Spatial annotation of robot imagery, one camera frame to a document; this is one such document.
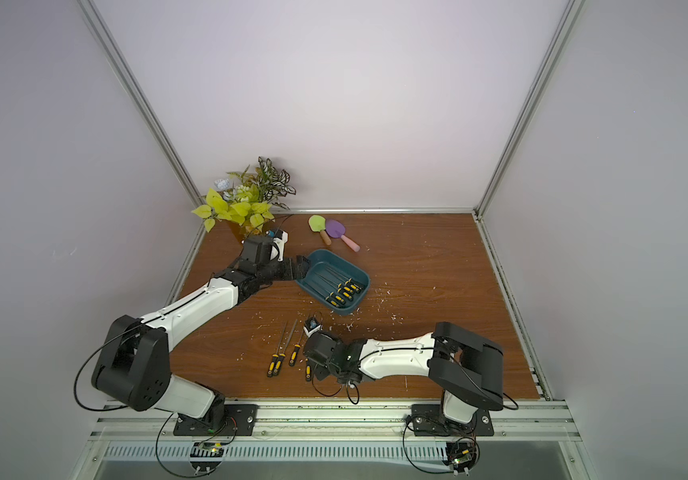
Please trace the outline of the teal plastic storage box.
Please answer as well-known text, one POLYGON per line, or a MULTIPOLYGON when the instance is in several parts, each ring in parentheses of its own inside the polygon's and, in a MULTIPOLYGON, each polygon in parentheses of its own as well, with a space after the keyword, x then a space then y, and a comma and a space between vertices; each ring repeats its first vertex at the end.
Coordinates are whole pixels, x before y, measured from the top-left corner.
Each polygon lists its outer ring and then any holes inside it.
POLYGON ((308 260, 309 270, 296 281, 298 286, 333 313, 353 314, 369 291, 370 276, 329 250, 316 250, 308 260))

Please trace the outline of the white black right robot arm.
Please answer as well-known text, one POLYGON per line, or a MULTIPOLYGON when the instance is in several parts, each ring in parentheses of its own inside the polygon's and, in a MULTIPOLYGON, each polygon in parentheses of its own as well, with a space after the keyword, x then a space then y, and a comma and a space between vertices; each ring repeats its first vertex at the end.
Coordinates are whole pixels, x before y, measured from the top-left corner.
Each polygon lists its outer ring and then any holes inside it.
POLYGON ((505 408, 503 348, 456 324, 439 322, 430 333, 390 341, 346 343, 320 325, 305 334, 304 355, 314 380, 333 377, 358 387, 396 376, 427 378, 443 390, 442 415, 459 424, 471 422, 479 410, 505 408))

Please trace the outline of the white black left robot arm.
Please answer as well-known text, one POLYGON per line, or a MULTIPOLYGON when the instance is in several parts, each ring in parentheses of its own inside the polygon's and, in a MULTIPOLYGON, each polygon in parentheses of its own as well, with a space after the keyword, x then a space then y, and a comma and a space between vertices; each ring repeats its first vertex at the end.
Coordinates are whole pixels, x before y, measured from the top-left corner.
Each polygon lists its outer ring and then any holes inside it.
POLYGON ((172 373, 171 352, 190 334, 277 281, 306 277, 310 260, 288 257, 288 234, 254 235, 240 255, 200 288, 142 317, 117 318, 95 353, 91 385, 137 412, 167 411, 214 429, 224 416, 224 396, 172 373))

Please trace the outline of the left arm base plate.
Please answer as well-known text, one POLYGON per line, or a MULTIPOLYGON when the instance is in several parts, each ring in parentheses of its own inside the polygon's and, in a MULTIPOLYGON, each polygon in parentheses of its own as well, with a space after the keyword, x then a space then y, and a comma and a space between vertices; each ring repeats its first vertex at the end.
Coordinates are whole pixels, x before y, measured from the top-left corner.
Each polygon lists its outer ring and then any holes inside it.
POLYGON ((249 403, 219 403, 203 418, 179 414, 174 436, 251 436, 259 406, 249 403))

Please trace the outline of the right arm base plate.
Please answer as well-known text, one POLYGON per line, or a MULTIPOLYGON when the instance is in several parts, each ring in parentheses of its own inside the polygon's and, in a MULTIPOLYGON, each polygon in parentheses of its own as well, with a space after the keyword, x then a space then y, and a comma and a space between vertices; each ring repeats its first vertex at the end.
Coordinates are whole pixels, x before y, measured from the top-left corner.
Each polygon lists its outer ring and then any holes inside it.
POLYGON ((406 420, 409 430, 419 437, 495 435, 490 413, 485 409, 476 409, 469 422, 460 423, 447 418, 439 404, 417 403, 411 406, 411 413, 406 420))

